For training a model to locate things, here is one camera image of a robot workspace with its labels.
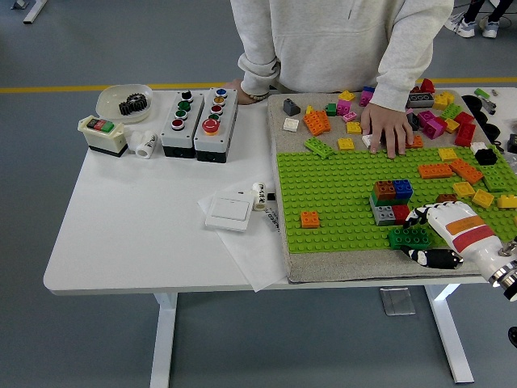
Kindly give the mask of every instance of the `green button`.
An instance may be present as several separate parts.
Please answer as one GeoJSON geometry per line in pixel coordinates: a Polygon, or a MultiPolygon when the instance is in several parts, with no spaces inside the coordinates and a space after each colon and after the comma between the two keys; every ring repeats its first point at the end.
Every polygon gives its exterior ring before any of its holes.
{"type": "Polygon", "coordinates": [[[111,121],[106,121],[106,124],[100,129],[104,133],[110,133],[115,125],[111,121]]]}

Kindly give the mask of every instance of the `sneaker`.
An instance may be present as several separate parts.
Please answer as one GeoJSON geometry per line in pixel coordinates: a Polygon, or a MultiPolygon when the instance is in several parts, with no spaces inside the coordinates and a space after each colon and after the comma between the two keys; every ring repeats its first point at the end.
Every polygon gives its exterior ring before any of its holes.
{"type": "Polygon", "coordinates": [[[472,38],[475,33],[474,28],[476,27],[476,22],[466,23],[463,20],[463,15],[464,13],[452,15],[443,26],[454,31],[459,36],[472,38]]]}
{"type": "Polygon", "coordinates": [[[498,35],[499,22],[489,22],[488,16],[480,20],[479,27],[483,30],[485,38],[495,38],[498,35]]]}

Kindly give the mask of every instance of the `robotic hand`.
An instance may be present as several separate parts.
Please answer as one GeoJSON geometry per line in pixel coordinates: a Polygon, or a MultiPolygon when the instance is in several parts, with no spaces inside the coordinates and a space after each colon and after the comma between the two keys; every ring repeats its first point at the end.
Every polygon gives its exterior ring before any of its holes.
{"type": "Polygon", "coordinates": [[[517,237],[504,247],[492,229],[460,201],[417,208],[406,218],[404,229],[419,222],[429,222],[451,250],[414,251],[404,247],[411,259],[427,267],[455,268],[463,257],[473,261],[494,287],[501,285],[511,302],[517,300],[517,257],[512,252],[517,237]]]}

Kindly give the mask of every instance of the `white table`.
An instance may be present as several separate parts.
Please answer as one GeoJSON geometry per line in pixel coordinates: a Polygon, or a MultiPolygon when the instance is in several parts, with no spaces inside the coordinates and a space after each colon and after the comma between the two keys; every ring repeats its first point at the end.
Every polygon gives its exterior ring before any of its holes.
{"type": "MultiPolygon", "coordinates": [[[[458,88],[460,94],[473,88],[458,88]]],[[[517,89],[498,89],[499,112],[511,106],[517,89]]],[[[160,133],[171,91],[155,91],[149,117],[130,129],[160,133]]],[[[267,103],[240,107],[225,164],[166,158],[157,146],[149,160],[114,158],[88,150],[44,274],[56,295],[153,293],[160,304],[150,386],[168,387],[178,293],[251,290],[213,230],[197,200],[247,176],[271,173],[267,103]]],[[[503,118],[490,117],[503,129],[503,118]]],[[[379,280],[290,285],[268,289],[425,285],[456,382],[472,374],[448,309],[457,286],[450,279],[379,280]]],[[[455,283],[483,282],[480,276],[455,283]]]]}

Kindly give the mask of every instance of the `white paper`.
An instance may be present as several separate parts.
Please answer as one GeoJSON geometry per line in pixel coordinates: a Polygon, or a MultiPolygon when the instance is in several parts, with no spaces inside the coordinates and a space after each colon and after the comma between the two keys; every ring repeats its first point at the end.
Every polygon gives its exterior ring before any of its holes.
{"type": "MultiPolygon", "coordinates": [[[[255,182],[264,182],[266,192],[274,191],[275,185],[271,177],[265,175],[251,177],[223,191],[248,192],[255,182]]],[[[213,195],[198,201],[205,214],[208,213],[212,197],[213,195]]],[[[255,292],[286,277],[276,202],[268,201],[265,211],[251,212],[244,233],[223,229],[214,229],[214,232],[226,245],[226,249],[255,292]]]]}

